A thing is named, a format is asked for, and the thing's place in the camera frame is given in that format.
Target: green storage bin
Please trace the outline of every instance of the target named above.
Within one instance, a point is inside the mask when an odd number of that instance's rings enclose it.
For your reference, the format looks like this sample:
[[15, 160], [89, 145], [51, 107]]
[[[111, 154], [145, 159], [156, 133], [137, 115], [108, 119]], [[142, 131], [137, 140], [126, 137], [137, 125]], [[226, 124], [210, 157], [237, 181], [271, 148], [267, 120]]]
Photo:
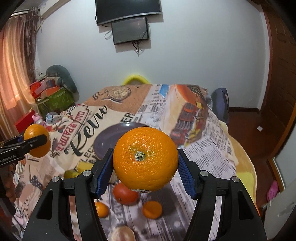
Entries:
[[45, 117], [49, 112], [55, 111], [60, 114], [62, 111], [75, 105], [75, 102], [71, 92], [69, 92], [65, 87], [62, 87], [45, 99], [37, 101], [37, 105], [40, 115], [45, 120]]

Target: pink slipper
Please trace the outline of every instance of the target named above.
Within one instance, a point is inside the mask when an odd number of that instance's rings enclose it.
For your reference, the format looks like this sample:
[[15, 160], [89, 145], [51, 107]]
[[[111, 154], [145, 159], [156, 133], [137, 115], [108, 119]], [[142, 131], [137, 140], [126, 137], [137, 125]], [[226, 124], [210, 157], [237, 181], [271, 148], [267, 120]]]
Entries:
[[266, 195], [267, 201], [269, 202], [270, 200], [275, 198], [278, 192], [279, 192], [279, 187], [278, 187], [277, 181], [273, 181]]

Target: red tomato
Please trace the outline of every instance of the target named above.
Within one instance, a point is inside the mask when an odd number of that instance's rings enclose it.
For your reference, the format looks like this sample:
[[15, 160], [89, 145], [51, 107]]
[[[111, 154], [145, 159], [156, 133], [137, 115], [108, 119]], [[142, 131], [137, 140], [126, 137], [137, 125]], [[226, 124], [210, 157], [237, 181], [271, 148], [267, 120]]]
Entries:
[[138, 192], [128, 189], [123, 183], [119, 183], [113, 188], [113, 195], [116, 201], [123, 205], [136, 204], [140, 197]]

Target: dark blue bag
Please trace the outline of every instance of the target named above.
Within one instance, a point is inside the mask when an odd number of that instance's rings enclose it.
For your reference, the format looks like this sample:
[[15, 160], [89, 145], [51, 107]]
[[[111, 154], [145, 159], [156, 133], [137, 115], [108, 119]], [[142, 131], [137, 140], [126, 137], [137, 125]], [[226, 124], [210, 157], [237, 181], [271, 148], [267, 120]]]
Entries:
[[229, 98], [225, 88], [216, 89], [212, 94], [213, 101], [212, 111], [217, 116], [218, 120], [229, 124]]

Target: orange curtain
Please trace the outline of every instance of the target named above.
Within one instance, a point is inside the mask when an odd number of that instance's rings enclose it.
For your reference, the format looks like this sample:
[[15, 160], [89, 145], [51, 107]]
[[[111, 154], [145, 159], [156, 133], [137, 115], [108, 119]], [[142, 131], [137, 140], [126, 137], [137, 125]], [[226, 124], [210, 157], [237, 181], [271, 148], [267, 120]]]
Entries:
[[25, 16], [12, 17], [0, 32], [0, 127], [6, 139], [18, 135], [14, 124], [36, 109], [25, 61], [25, 21]]

